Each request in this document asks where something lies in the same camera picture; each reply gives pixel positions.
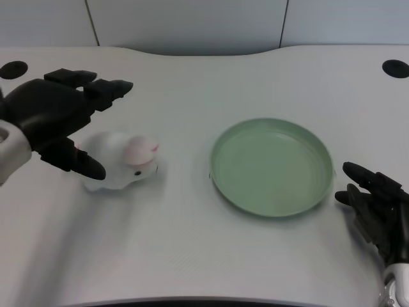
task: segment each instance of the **table surface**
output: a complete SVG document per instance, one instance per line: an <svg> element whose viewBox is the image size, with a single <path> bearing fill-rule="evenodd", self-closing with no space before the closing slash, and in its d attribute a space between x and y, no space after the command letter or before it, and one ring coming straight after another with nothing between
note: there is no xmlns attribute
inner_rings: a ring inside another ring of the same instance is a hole
<svg viewBox="0 0 409 307"><path fill-rule="evenodd" d="M224 201L208 157L231 125L283 118L342 163L409 184L409 80L382 63L409 63L409 46L301 46L250 56L170 57L114 47L1 48L25 61L4 94L59 68L90 70L134 88L72 136L147 133L160 143L158 174L124 191L87 193L73 173L39 160L0 189L0 306L85 306L146 297L213 296L374 306L382 263L328 201L308 214L268 219Z"/></svg>

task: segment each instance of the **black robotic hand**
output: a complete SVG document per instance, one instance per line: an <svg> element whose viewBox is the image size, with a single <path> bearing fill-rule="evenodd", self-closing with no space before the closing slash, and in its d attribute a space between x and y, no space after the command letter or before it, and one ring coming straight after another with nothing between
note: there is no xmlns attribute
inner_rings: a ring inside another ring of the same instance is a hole
<svg viewBox="0 0 409 307"><path fill-rule="evenodd" d="M64 171L103 180L104 167L77 149L67 136L91 122L95 111L104 111L133 87L131 82L97 80L96 73L59 69L0 95L0 120L21 130L32 151ZM76 90L83 86L84 91Z"/></svg>
<svg viewBox="0 0 409 307"><path fill-rule="evenodd" d="M343 170L369 194L348 184L347 191L336 192L336 200L354 209L355 226L378 248L385 266L409 264L409 195L402 185L351 162Z"/></svg>

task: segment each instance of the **green plate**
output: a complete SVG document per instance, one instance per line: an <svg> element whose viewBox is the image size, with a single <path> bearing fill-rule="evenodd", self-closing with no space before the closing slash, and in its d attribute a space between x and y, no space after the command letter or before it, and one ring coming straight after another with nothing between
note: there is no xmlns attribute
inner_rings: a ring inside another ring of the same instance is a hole
<svg viewBox="0 0 409 307"><path fill-rule="evenodd" d="M307 129L259 118L221 135L210 156L210 174L237 207L282 217L319 204L332 188L334 168L324 144Z"/></svg>

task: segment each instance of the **plate rim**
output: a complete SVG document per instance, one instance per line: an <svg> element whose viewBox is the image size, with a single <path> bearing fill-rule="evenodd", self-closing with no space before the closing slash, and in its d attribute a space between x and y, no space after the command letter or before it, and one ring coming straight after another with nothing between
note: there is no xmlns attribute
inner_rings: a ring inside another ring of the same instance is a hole
<svg viewBox="0 0 409 307"><path fill-rule="evenodd" d="M220 139L223 138L230 130L233 130L233 129L236 128L237 126L243 125L244 123L247 123L247 122L256 122L256 121L260 121L260 120L269 120L269 121L272 120L272 121L275 121L275 122L284 122L284 123L288 123L288 124L290 124L290 125L294 125L294 126L296 126L297 128L302 129L302 130L305 130L305 131L307 131L308 133L310 133L314 138L316 138L316 139L323 145L323 147L324 147L324 149L325 149L325 152L327 153L328 158L330 159L330 166L331 166L332 175L331 175L331 179L330 179L330 182L328 183L327 188L326 188L325 191L322 193L322 195L319 197L318 201L317 201L317 202L314 202L314 204L311 205L310 207L308 207L307 209L298 210L298 211L293 212L293 213L291 213L291 214L275 214L275 215L261 214L261 213L259 213L259 212L255 212L255 211L249 210L249 209L247 209L247 208L243 208L242 206L240 206L240 205L238 205L237 203L235 203L234 201L232 201L232 200L221 190L221 188L220 188L219 185L217 184L217 182L216 182L216 180L215 180L215 177L214 177L214 175L213 175L214 171L213 171L213 164L212 164L213 156L215 155L215 147L216 147L216 144L217 144L217 143L220 141ZM307 128L305 128L305 127L299 125L299 124L293 123L293 122L291 122L291 121L289 121L289 120L283 120L283 119L281 119L281 118L257 117L257 118L251 118L251 119L248 119L248 120L242 120L242 121L240 121L240 122L238 122L238 123L236 123L236 124L230 126L230 127L227 128L221 135L219 135L218 138L217 138L217 139L215 140L215 142L213 143L212 150L211 150L211 152L210 152L209 165L210 165L210 178L211 178L212 182L214 183L214 186L215 186L215 187L217 188L217 190L221 193L221 195L223 195L223 197L224 197L228 202L230 202L230 203L233 204L234 206L238 207L239 209L244 210L244 211L246 211L246 212L249 212L249 213L251 213L251 214L255 214L255 215L257 215L257 216L263 216L263 217L289 217L289 216L295 216L295 215L297 215L297 214L301 214L301 213L303 213L303 212L307 212L307 211L311 210L312 208L318 206L318 205L324 200L324 198L329 195L330 191L331 191L331 190L333 189L333 187L334 187L334 177L335 177L334 161L333 161L333 159L332 159L332 156L331 156L330 151L329 151L328 148L325 146L324 142L323 142L315 133L311 132L309 129L307 129Z"/></svg>

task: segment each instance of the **pink ear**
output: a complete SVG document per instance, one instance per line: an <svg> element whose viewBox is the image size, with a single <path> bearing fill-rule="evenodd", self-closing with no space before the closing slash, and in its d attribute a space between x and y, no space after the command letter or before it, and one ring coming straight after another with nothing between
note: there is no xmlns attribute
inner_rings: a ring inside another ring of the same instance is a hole
<svg viewBox="0 0 409 307"><path fill-rule="evenodd" d="M151 162L158 144L144 136L133 137L124 151L124 162L132 166L141 166Z"/></svg>

